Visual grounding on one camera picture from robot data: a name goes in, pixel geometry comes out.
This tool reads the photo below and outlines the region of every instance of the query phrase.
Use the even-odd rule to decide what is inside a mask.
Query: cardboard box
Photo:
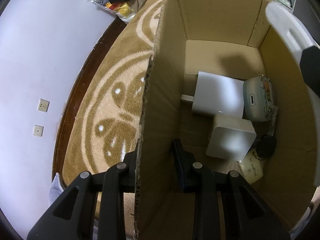
[[[139,239],[191,239],[194,195],[181,193],[171,143],[215,171],[238,164],[206,156],[212,118],[191,113],[180,100],[193,96],[196,74],[205,71],[237,79],[259,74],[276,88],[277,148],[253,184],[288,230],[306,211],[316,187],[316,129],[299,67],[270,28],[265,7],[271,0],[166,0],[146,89],[138,145],[136,232]]]

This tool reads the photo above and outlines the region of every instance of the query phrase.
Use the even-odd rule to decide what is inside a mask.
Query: wooden baseboard
[[[112,44],[125,27],[126,24],[118,17],[111,23],[111,25],[99,39],[98,43],[94,46],[86,62],[84,63],[75,84],[73,85],[66,107],[63,111],[57,134],[53,155],[52,180],[57,172],[62,174],[64,158],[66,156],[75,117],[79,110],[82,99],[84,98],[84,95],[91,83],[91,80],[93,79],[93,76],[98,70],[102,60],[108,53]]]

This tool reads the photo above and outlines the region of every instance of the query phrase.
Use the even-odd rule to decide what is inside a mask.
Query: plastic bag
[[[136,15],[135,11],[127,2],[110,3],[108,0],[88,0],[99,6],[100,8],[117,15],[121,20],[128,24]]]

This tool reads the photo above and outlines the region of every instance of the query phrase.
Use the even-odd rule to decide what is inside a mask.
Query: electrical socket plate
[[[42,133],[43,133],[43,126],[35,125],[35,128],[33,130],[33,135],[42,136]]]
[[[49,101],[44,100],[44,99],[40,99],[40,103],[38,106],[38,110],[42,111],[42,112],[47,112],[48,111],[48,107],[49,107]]]

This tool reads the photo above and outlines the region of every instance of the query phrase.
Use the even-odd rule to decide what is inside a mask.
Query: white wall
[[[0,207],[24,239],[48,208],[64,105],[113,20],[86,0],[11,0],[0,17]],[[47,113],[37,111],[40,98]]]

